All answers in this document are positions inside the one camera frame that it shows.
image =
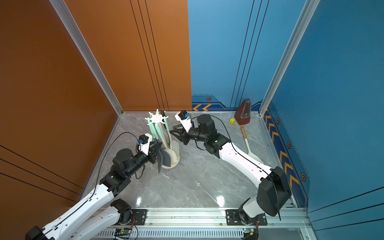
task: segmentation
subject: white spatula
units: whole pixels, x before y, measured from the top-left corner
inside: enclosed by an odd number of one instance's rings
[[[243,136],[244,136],[245,145],[247,146],[247,149],[248,149],[248,156],[250,156],[251,158],[253,158],[254,160],[256,160],[256,161],[258,161],[258,162],[263,163],[263,161],[262,161],[256,154],[253,154],[253,152],[252,152],[251,149],[249,148],[249,143],[248,143],[248,139],[247,139],[247,134],[245,133],[244,126],[241,125],[240,127],[241,127],[241,132],[243,133]]]

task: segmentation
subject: black line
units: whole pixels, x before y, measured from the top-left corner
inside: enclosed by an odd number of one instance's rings
[[[253,40],[253,35],[255,34],[256,24],[257,24],[257,20],[259,19],[259,13],[260,13],[260,9],[261,9],[261,7],[262,7],[262,3],[263,3],[263,0],[261,0],[261,2],[260,2],[259,11],[257,12],[257,17],[256,17],[255,26],[253,27],[253,33],[252,33],[251,43],[249,44],[248,53],[247,53],[247,58],[245,59],[245,64],[244,64],[244,69],[243,69],[243,74],[241,75],[241,80],[240,80],[239,90],[237,91],[237,96],[236,96],[236,101],[235,101],[235,107],[236,107],[236,103],[237,103],[237,98],[239,97],[239,92],[240,92],[240,88],[241,88],[241,83],[242,83],[242,81],[243,81],[243,76],[244,76],[244,72],[245,72],[245,67],[247,66],[247,61],[248,61],[248,56],[249,56],[249,50],[251,49],[252,40]]]
[[[156,68],[155,68],[155,62],[153,61],[152,52],[151,52],[151,47],[149,46],[149,40],[148,40],[147,30],[145,29],[145,24],[144,24],[143,14],[141,13],[141,7],[140,7],[139,0],[137,0],[137,3],[138,3],[138,5],[139,5],[139,9],[140,9],[141,20],[143,21],[143,26],[144,26],[145,36],[147,37],[147,43],[148,43],[148,48],[149,48],[149,54],[151,55],[152,64],[153,64],[153,70],[155,71],[156,81],[157,81],[157,85],[158,85],[158,87],[159,87],[159,92],[160,92],[161,102],[163,103],[163,107],[164,107],[164,109],[165,109],[166,106],[164,105],[164,102],[163,102],[163,96],[161,95],[160,84],[159,84],[159,80],[158,80],[158,78],[157,78],[157,73],[156,73]]]
[[[249,15],[247,31],[245,32],[245,38],[244,38],[244,44],[243,44],[243,50],[241,51],[240,62],[239,62],[239,68],[237,69],[236,80],[235,80],[235,86],[233,87],[232,99],[231,99],[231,104],[229,105],[229,107],[232,106],[233,95],[235,94],[236,82],[237,82],[237,76],[239,75],[239,69],[240,69],[240,64],[241,64],[241,58],[243,57],[244,46],[245,46],[245,40],[247,39],[248,28],[249,28],[249,23],[251,22],[251,16],[252,16],[252,11],[253,11],[253,5],[254,5],[254,4],[255,4],[255,0],[253,0],[252,8],[251,8],[251,14]]]
[[[334,203],[334,204],[329,204],[328,206],[325,206],[325,207],[321,207],[321,208],[319,208],[319,209],[316,209],[316,210],[310,211],[310,212],[308,212],[308,213],[311,213],[311,212],[314,212],[314,211],[317,211],[317,210],[320,210],[320,209],[323,209],[323,208],[326,208],[326,207],[330,207],[330,206],[332,206],[332,205],[335,205],[335,204],[339,204],[339,203],[341,203],[341,202],[345,202],[345,201],[348,201],[348,200],[354,199],[355,197],[360,197],[360,196],[363,196],[364,194],[367,194],[367,193],[370,193],[370,192],[374,192],[374,191],[377,191],[377,190],[380,190],[380,189],[383,189],[383,188],[384,188],[384,187],[379,187],[379,188],[377,188],[377,189],[374,189],[374,190],[371,190],[371,191],[369,191],[369,192],[365,192],[365,193],[363,193],[363,194],[360,194],[360,195],[357,195],[357,196],[354,196],[354,197],[350,197],[350,198],[348,198],[348,199],[345,199],[345,200],[343,200],[343,201],[340,201],[340,202],[336,202],[336,203]]]
[[[23,183],[25,183],[25,184],[31,185],[31,186],[33,186],[33,187],[36,187],[36,188],[38,188],[38,189],[44,190],[44,191],[46,191],[46,192],[50,192],[50,193],[52,193],[52,194],[54,194],[54,195],[57,195],[57,196],[59,196],[59,197],[63,197],[63,196],[61,196],[61,195],[59,195],[59,194],[56,194],[56,193],[54,193],[54,192],[51,192],[51,191],[45,190],[45,189],[43,189],[43,188],[40,188],[40,187],[38,187],[38,186],[32,185],[32,184],[30,184],[30,183],[24,182],[24,181],[22,181],[22,180],[20,180],[20,179],[17,179],[17,178],[11,177],[11,176],[9,176],[9,175],[6,175],[6,174],[4,174],[4,173],[2,173],[2,172],[0,172],[0,174],[2,174],[2,175],[4,175],[4,176],[7,176],[7,177],[10,177],[10,178],[12,178],[12,179],[15,179],[15,180],[17,180],[17,181],[23,182]],[[63,198],[65,198],[65,199],[68,199],[68,200],[71,200],[71,201],[73,201],[73,202],[77,202],[77,201],[74,201],[74,200],[72,200],[72,199],[69,199],[69,198],[66,198],[66,197],[63,197]]]
[[[25,158],[25,157],[21,156],[20,154],[17,154],[17,153],[15,153],[14,151],[12,151],[12,150],[10,150],[10,149],[8,149],[8,148],[4,147],[3,145],[0,145],[0,147],[2,147],[2,148],[4,148],[4,149],[6,149],[6,150],[8,150],[8,151],[10,151],[10,152],[12,152],[12,153],[14,153],[14,154],[16,154],[16,155],[17,155],[17,156],[19,156],[19,157],[22,157],[22,158],[24,158],[25,160],[27,160],[27,161],[29,161],[29,162],[31,162],[31,163],[33,163],[33,164],[35,164],[35,165],[37,165],[37,166],[41,167],[42,169],[45,169],[45,170],[47,170],[47,171],[48,171],[48,172],[50,172],[50,173],[53,173],[54,175],[56,175],[56,176],[58,176],[58,177],[60,177],[60,178],[64,179],[65,181],[68,181],[68,182],[70,182],[70,183],[72,183],[72,184],[74,184],[74,185],[76,185],[76,186],[80,187],[80,186],[79,186],[79,185],[77,185],[76,183],[73,183],[73,182],[71,182],[71,181],[69,181],[69,180],[67,180],[67,179],[63,178],[62,176],[60,176],[60,175],[58,175],[58,174],[56,174],[56,173],[54,173],[54,172],[52,172],[52,171],[50,171],[50,170],[46,169],[45,167],[42,167],[42,166],[40,166],[39,164],[32,162],[32,161],[31,161],[31,160],[29,160],[28,158]]]
[[[155,84],[153,83],[151,70],[149,69],[149,64],[148,64],[147,56],[145,55],[145,50],[144,50],[143,41],[141,40],[141,35],[140,35],[140,31],[139,31],[139,26],[137,25],[136,16],[135,16],[135,11],[133,10],[133,6],[132,6],[132,2],[131,2],[131,0],[129,0],[129,2],[131,3],[131,8],[132,8],[132,12],[133,12],[133,17],[135,18],[137,31],[139,32],[140,42],[141,42],[141,46],[143,47],[144,57],[145,57],[145,61],[147,62],[149,75],[151,76],[152,85],[153,85],[153,91],[155,92],[155,96],[156,96],[157,104],[158,104],[158,106],[159,106],[159,108],[160,108],[159,99],[157,98],[157,94],[156,94]]]
[[[265,13],[264,13],[264,18],[263,18],[263,21],[262,21],[262,26],[260,27],[259,36],[257,37],[257,41],[256,41],[255,50],[253,51],[253,55],[252,55],[251,64],[249,65],[249,69],[248,69],[248,73],[247,73],[247,78],[245,79],[244,88],[243,88],[243,92],[241,93],[240,101],[241,101],[241,99],[243,98],[243,94],[244,94],[245,85],[247,84],[248,75],[249,75],[249,71],[251,70],[251,66],[252,66],[253,57],[255,56],[255,51],[256,51],[257,43],[259,42],[259,37],[260,37],[260,33],[261,33],[261,31],[262,31],[262,27],[263,27],[263,23],[264,23],[264,19],[265,19],[266,10],[268,9],[268,4],[266,5],[266,9],[265,9]]]
[[[159,64],[159,69],[160,69],[161,82],[163,83],[164,95],[166,96],[166,103],[167,103],[167,108],[168,108],[168,111],[169,111],[168,100],[167,100],[167,93],[166,93],[166,89],[164,87],[163,75],[161,74],[159,56],[157,55],[157,49],[156,49],[156,44],[155,44],[155,37],[153,36],[151,19],[149,17],[149,12],[148,12],[147,0],[145,0],[145,7],[147,8],[147,14],[148,14],[148,19],[149,19],[149,26],[151,27],[152,38],[153,38],[153,45],[155,45],[155,51],[156,51],[156,56],[157,56],[157,63]]]
[[[377,206],[380,206],[380,205],[384,205],[384,203],[376,204],[376,205],[373,205],[373,206],[370,206],[370,207],[364,207],[364,208],[362,208],[362,209],[357,209],[357,210],[353,210],[353,211],[350,211],[350,212],[345,212],[345,213],[343,213],[343,214],[337,214],[337,215],[334,215],[334,216],[325,217],[325,218],[318,219],[318,220],[311,221],[311,222],[316,222],[316,221],[324,220],[324,219],[331,218],[331,217],[337,217],[337,216],[344,215],[344,214],[350,214],[351,212],[357,212],[357,211],[360,211],[360,210],[369,209],[369,208],[371,208],[371,207],[377,207]]]
[[[33,174],[33,175],[35,175],[35,176],[37,176],[37,177],[39,177],[39,178],[41,178],[41,179],[44,179],[44,180],[46,180],[46,181],[48,181],[48,182],[50,182],[50,183],[53,183],[54,185],[57,185],[57,186],[62,187],[62,188],[64,188],[64,189],[68,190],[68,191],[71,191],[71,192],[73,192],[73,193],[76,193],[77,195],[80,195],[80,194],[78,194],[77,192],[74,192],[74,191],[72,191],[72,190],[70,190],[70,189],[68,189],[68,188],[66,188],[66,187],[63,187],[63,186],[61,186],[61,185],[59,185],[59,184],[57,184],[57,183],[54,183],[54,182],[52,182],[52,181],[50,181],[50,180],[48,180],[48,179],[46,179],[46,178],[44,178],[44,177],[41,177],[41,176],[39,176],[39,175],[37,175],[37,174],[34,174],[33,172],[30,172],[30,171],[28,171],[28,170],[25,170],[24,168],[19,167],[19,166],[17,166],[17,165],[14,165],[13,163],[10,163],[10,162],[8,162],[8,161],[2,159],[2,158],[0,158],[0,160],[6,162],[6,163],[8,163],[8,164],[11,164],[12,166],[18,167],[18,168],[20,168],[20,169],[22,169],[22,170],[24,170],[24,171],[26,171],[26,172],[29,172],[30,174]]]
[[[384,220],[384,218],[369,220],[369,221],[365,221],[365,222],[351,223],[351,224],[341,225],[341,226],[337,226],[337,227],[346,227],[346,226],[352,226],[352,225],[361,224],[361,223],[368,223],[368,222],[376,222],[376,221],[381,221],[381,220]],[[328,228],[318,229],[315,231],[327,230],[327,229],[332,229],[332,228],[337,228],[337,227],[328,227]]]

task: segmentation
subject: marble floor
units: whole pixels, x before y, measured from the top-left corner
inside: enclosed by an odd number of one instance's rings
[[[192,117],[203,113],[192,112]],[[234,112],[210,113],[220,118],[227,127],[233,143],[247,152],[240,126],[235,122],[230,124]],[[111,142],[122,132],[129,131],[139,135],[150,132],[146,118],[148,113],[124,112],[118,120]],[[174,113],[167,113],[170,127],[179,124]],[[222,123],[212,118],[218,132],[227,136]],[[262,135],[261,126],[255,113],[251,122],[246,124],[248,142],[252,152],[260,157],[264,164],[275,167]],[[100,171],[100,180],[108,173],[112,166],[112,159],[117,151],[130,148],[135,152],[135,139],[129,135],[122,135],[109,149]],[[89,193],[95,186],[96,176],[89,180],[85,193]],[[239,170],[231,164],[218,159],[216,156],[196,148],[193,141],[188,145],[180,143],[180,162],[172,169],[162,169],[159,174],[157,164],[146,163],[143,177],[131,178],[131,183],[117,196],[132,207],[239,207],[247,198],[257,195],[257,188]]]

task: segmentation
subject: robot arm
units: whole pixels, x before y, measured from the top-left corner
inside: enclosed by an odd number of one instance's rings
[[[198,127],[194,127],[190,114],[178,112],[176,119],[182,124],[174,126],[171,134],[187,145],[192,139],[204,142],[210,154],[229,162],[244,173],[258,187],[257,197],[246,200],[239,208],[244,224],[251,224],[262,213],[275,216],[290,198],[292,192],[284,171],[280,167],[272,169],[241,151],[230,139],[221,135],[208,114],[197,117]]]
[[[122,149],[113,159],[113,165],[96,188],[71,209],[42,229],[33,227],[25,236],[26,240],[67,240],[91,239],[100,229],[116,222],[128,222],[131,207],[121,199],[112,202],[103,213],[83,224],[94,212],[116,197],[130,182],[130,177],[145,163],[156,162],[161,143],[149,147],[152,136],[141,135],[141,152],[133,155],[130,149]]]

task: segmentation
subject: yellow arrow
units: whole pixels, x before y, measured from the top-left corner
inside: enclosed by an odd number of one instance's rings
[[[203,108],[204,111],[208,111],[207,108],[211,106],[212,104],[208,104],[205,108]]]
[[[283,156],[288,157],[288,155],[285,152],[280,151],[280,162],[283,162],[283,160],[282,160]]]
[[[192,109],[195,110],[195,111],[198,111],[197,108],[200,107],[200,106],[201,106],[201,104],[198,104],[196,107],[194,107]]]
[[[287,167],[293,170],[293,167],[291,165],[289,165],[288,163],[285,163],[285,167],[284,167],[285,174],[287,174]]]
[[[290,177],[290,184],[291,184],[291,187],[292,187],[292,180],[294,180],[297,184],[300,185],[299,181],[297,181],[297,179],[294,178],[294,177],[291,175],[291,177]]]
[[[271,118],[271,116],[265,116],[265,125],[267,125],[268,118]]]
[[[273,137],[274,137],[275,135],[276,135],[276,136],[279,136],[279,134],[278,134],[277,132],[272,132],[272,142],[273,142]]]
[[[269,132],[271,132],[271,127],[274,127],[274,126],[275,126],[275,125],[272,124],[272,123],[269,124]]]

